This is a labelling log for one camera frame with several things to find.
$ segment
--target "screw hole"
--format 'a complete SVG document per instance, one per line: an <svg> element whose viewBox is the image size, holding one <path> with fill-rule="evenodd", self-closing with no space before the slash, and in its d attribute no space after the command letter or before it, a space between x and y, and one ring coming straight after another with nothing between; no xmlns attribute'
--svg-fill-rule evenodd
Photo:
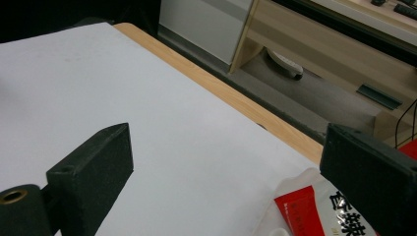
<svg viewBox="0 0 417 236"><path fill-rule="evenodd" d="M20 201L28 194L26 190L15 190L0 197L0 204L7 205Z"/></svg>

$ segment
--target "red object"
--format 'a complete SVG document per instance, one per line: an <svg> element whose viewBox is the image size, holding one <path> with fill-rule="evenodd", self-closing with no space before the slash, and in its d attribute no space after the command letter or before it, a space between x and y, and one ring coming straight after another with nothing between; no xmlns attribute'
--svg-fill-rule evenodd
<svg viewBox="0 0 417 236"><path fill-rule="evenodd" d="M275 199L294 235L324 236L312 186Z"/></svg>
<svg viewBox="0 0 417 236"><path fill-rule="evenodd" d="M400 147L399 150L411 158L417 160L417 140L411 141L405 146Z"/></svg>

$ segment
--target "white paper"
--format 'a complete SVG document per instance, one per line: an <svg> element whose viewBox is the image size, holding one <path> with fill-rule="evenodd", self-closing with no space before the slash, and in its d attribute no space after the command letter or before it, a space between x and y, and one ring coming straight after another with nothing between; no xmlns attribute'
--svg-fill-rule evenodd
<svg viewBox="0 0 417 236"><path fill-rule="evenodd" d="M315 166L107 24L0 45L0 191L129 122L135 172L97 235L252 235Z"/></svg>

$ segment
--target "wooden table edge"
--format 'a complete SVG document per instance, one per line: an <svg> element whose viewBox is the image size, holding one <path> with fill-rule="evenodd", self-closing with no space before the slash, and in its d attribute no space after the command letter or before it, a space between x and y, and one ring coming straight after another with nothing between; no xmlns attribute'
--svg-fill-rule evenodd
<svg viewBox="0 0 417 236"><path fill-rule="evenodd" d="M323 146L310 137L134 25L122 23L114 27L316 164L320 163Z"/></svg>

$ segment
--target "plastic bag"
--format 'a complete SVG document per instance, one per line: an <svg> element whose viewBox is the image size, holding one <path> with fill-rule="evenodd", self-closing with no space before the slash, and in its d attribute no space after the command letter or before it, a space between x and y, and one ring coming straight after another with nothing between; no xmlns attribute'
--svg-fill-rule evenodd
<svg viewBox="0 0 417 236"><path fill-rule="evenodd" d="M281 182L254 236L272 236L281 229L293 236L378 235L315 168Z"/></svg>

